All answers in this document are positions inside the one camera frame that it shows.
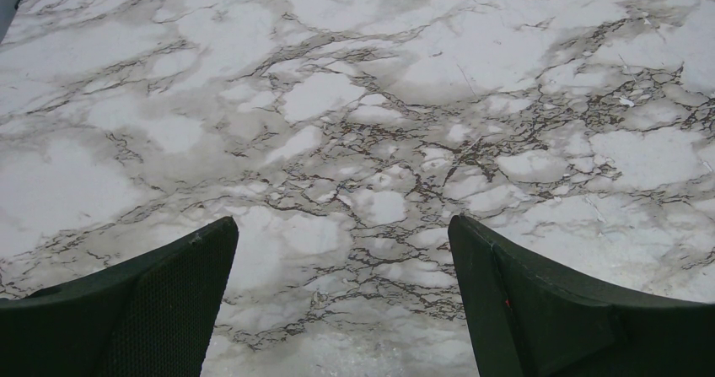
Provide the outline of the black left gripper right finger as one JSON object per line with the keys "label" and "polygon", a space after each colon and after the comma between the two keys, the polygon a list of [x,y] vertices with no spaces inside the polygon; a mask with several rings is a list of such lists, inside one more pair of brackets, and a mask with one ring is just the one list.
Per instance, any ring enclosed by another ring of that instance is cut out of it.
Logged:
{"label": "black left gripper right finger", "polygon": [[590,277],[465,215],[448,234],[480,375],[713,375],[712,304]]}

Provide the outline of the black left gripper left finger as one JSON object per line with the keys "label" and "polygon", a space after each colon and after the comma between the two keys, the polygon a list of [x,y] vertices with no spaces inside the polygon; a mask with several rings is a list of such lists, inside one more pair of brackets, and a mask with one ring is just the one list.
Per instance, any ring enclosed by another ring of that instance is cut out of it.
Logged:
{"label": "black left gripper left finger", "polygon": [[220,218],[85,277],[1,302],[4,376],[198,376],[239,239]]}

